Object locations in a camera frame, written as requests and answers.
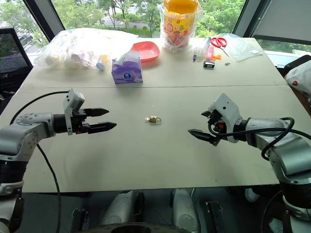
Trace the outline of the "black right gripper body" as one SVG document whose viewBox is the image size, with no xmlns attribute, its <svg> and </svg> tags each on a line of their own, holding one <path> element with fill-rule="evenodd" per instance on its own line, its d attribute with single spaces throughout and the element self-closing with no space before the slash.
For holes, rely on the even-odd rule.
<svg viewBox="0 0 311 233">
<path fill-rule="evenodd" d="M 207 121 L 208 129 L 211 133 L 212 132 L 215 132 L 216 134 L 226 133 L 226 124 L 221 119 L 222 115 L 217 110 L 207 111 L 207 117 L 208 117 L 208 121 Z M 221 140 L 227 141 L 227 137 L 213 135 L 211 144 L 213 146 L 217 146 Z"/>
</svg>

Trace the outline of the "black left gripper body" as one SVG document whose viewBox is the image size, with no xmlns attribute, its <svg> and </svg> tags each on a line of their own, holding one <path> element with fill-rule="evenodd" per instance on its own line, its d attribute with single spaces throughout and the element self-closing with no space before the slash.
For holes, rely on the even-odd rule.
<svg viewBox="0 0 311 233">
<path fill-rule="evenodd" d="M 72 131 L 76 134 L 88 133 L 89 124 L 86 123 L 87 114 L 85 109 L 72 112 Z"/>
</svg>

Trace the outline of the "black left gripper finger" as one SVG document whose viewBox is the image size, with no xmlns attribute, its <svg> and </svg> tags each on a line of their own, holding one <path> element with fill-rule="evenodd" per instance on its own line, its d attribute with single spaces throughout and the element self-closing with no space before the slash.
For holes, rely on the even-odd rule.
<svg viewBox="0 0 311 233">
<path fill-rule="evenodd" d="M 112 123 L 112 122 L 102 122 L 102 123 L 89 125 L 87 133 L 92 134 L 92 133 L 106 132 L 116 127 L 116 125 L 117 125 L 116 123 Z"/>
<path fill-rule="evenodd" d="M 109 111 L 104 108 L 87 108 L 84 109 L 84 111 L 88 117 L 99 117 L 109 113 Z"/>
</svg>

